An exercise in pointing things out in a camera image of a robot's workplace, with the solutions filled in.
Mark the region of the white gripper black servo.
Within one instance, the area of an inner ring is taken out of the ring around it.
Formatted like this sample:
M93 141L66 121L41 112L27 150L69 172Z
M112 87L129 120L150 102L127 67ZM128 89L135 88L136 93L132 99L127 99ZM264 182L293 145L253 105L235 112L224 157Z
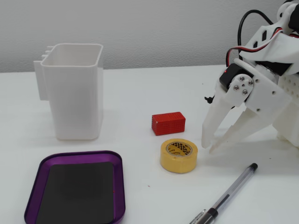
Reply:
M277 84L275 75L235 59L215 85L215 95L202 125L201 145L208 148L213 136L233 107L245 104L246 110L227 132L212 145L209 153L228 148L271 125L291 102Z

